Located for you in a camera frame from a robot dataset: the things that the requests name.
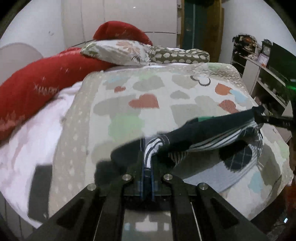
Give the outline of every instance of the white wall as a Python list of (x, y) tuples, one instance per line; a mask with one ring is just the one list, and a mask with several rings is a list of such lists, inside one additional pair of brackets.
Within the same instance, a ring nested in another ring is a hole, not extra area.
[(44, 57), (63, 51), (61, 0), (32, 0), (26, 5), (8, 26), (0, 47), (16, 42), (34, 47)]
[(296, 56), (296, 42), (277, 13), (263, 0), (228, 0), (224, 8), (224, 30), (219, 62), (230, 63), (232, 38), (249, 34), (261, 44), (269, 39)]

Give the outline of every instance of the red pillow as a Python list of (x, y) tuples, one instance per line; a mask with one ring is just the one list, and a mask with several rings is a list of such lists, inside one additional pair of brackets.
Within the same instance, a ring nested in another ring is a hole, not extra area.
[(103, 23), (94, 34), (93, 39), (129, 39), (152, 45), (152, 42), (143, 31), (136, 28), (134, 25), (121, 21)]
[(70, 87), (93, 71), (114, 64), (80, 54), (70, 48), (16, 71), (0, 86), (0, 140), (37, 113), (59, 90)]

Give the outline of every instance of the white cabinet door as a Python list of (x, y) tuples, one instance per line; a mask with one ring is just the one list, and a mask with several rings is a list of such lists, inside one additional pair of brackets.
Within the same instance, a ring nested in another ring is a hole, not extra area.
[(105, 22), (103, 0), (81, 0), (81, 18), (85, 41), (92, 40), (99, 26)]
[(176, 0), (108, 0), (105, 21), (130, 23), (144, 32), (177, 33)]
[(253, 88), (256, 83), (256, 78), (258, 77), (258, 71), (259, 66), (247, 60), (242, 80), (250, 95), (253, 92)]
[(166, 48), (176, 48), (177, 34), (146, 33), (154, 46), (160, 45)]
[(81, 18), (81, 0), (62, 0), (62, 26), (66, 48), (85, 41)]

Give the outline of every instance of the metal screw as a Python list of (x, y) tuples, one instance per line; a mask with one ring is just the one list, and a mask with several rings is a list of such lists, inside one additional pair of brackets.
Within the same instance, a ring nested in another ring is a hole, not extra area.
[(200, 183), (198, 186), (201, 190), (207, 190), (207, 188), (209, 187), (209, 185), (206, 183)]
[(93, 191), (93, 190), (95, 190), (95, 189), (96, 189), (96, 184), (91, 183), (91, 184), (88, 184), (88, 185), (87, 185), (87, 190), (89, 190), (89, 191)]
[(173, 175), (172, 174), (164, 174), (163, 178), (167, 181), (172, 180), (173, 179)]
[(129, 174), (124, 174), (124, 175), (122, 176), (122, 179), (125, 180), (125, 181), (128, 181), (128, 180), (131, 179), (131, 175), (129, 175)]

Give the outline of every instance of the white blanket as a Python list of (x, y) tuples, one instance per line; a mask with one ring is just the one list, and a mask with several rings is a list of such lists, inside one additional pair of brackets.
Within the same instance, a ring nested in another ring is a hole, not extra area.
[(63, 118), (82, 82), (60, 91), (0, 148), (0, 191), (11, 207), (35, 228), (41, 223), (28, 217), (28, 200), (37, 165), (52, 164), (62, 133)]

